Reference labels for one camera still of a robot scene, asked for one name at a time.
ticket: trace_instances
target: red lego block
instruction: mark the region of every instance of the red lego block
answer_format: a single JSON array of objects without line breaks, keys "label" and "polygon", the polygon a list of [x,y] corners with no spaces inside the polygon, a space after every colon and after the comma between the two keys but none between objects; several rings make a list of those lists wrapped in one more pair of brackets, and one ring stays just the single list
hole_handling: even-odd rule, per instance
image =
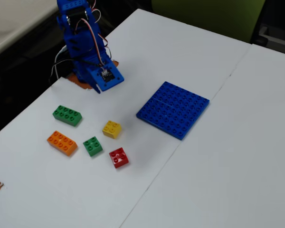
[{"label": "red lego block", "polygon": [[123,148],[119,148],[116,151],[111,152],[110,157],[112,159],[112,162],[113,162],[115,168],[119,168],[119,167],[129,163],[129,160],[128,160],[127,155],[125,154]]}]

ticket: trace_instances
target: blue lego baseplate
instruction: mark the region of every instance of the blue lego baseplate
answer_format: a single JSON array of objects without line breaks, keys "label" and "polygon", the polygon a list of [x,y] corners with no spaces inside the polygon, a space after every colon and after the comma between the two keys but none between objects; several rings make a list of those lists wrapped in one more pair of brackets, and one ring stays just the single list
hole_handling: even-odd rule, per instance
[{"label": "blue lego baseplate", "polygon": [[208,104],[208,99],[164,82],[136,116],[182,140]]}]

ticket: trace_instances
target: table surface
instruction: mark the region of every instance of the table surface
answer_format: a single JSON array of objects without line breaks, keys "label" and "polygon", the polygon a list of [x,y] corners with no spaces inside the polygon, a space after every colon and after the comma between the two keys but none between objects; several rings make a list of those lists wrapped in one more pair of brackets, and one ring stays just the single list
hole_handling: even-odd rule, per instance
[{"label": "table surface", "polygon": [[0,53],[57,9],[56,0],[0,0]]},{"label": "table surface", "polygon": [[[0,131],[0,227],[120,227],[181,143],[136,113],[164,81],[212,102],[250,47],[143,10],[107,39],[124,82],[99,95],[61,78]],[[81,112],[79,126],[54,119],[60,104]],[[108,120],[122,125],[118,140],[103,136]],[[78,144],[72,157],[47,143],[55,130]],[[93,136],[104,152],[90,158],[82,143]],[[120,147],[130,163],[116,170],[109,152]]]},{"label": "table surface", "polygon": [[285,227],[285,55],[252,46],[122,228]]}]

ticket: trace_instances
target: yellow lego block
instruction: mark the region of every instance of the yellow lego block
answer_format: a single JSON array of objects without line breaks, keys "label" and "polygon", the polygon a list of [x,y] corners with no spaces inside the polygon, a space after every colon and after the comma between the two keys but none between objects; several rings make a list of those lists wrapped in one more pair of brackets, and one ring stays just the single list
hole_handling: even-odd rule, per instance
[{"label": "yellow lego block", "polygon": [[105,136],[116,139],[119,132],[122,130],[122,127],[119,123],[109,121],[103,128],[103,133]]}]

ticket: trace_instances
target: orange lego block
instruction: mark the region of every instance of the orange lego block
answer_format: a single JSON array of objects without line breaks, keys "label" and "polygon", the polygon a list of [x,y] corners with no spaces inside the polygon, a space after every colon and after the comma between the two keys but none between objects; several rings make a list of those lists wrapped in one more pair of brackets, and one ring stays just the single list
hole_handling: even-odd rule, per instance
[{"label": "orange lego block", "polygon": [[55,131],[48,139],[48,143],[55,147],[57,150],[60,150],[62,153],[65,153],[67,156],[70,156],[73,151],[77,148],[76,142],[67,138],[65,135]]}]

